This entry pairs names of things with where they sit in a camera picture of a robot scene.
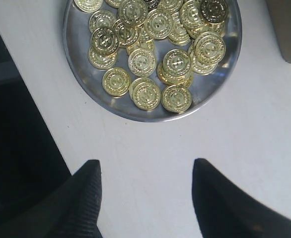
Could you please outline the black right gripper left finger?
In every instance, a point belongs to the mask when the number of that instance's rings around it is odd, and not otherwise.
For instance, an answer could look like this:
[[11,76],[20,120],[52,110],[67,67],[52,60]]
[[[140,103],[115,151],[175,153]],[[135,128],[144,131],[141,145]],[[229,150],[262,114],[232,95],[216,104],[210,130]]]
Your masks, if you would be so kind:
[[40,203],[0,226],[0,238],[100,238],[101,166],[88,160]]

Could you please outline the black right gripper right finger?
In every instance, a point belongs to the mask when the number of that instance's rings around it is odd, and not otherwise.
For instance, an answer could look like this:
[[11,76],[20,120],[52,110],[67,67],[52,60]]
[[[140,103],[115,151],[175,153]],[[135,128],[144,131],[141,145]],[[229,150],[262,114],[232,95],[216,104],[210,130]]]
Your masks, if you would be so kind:
[[291,219],[252,198],[203,158],[193,164],[193,207],[205,238],[291,238]]

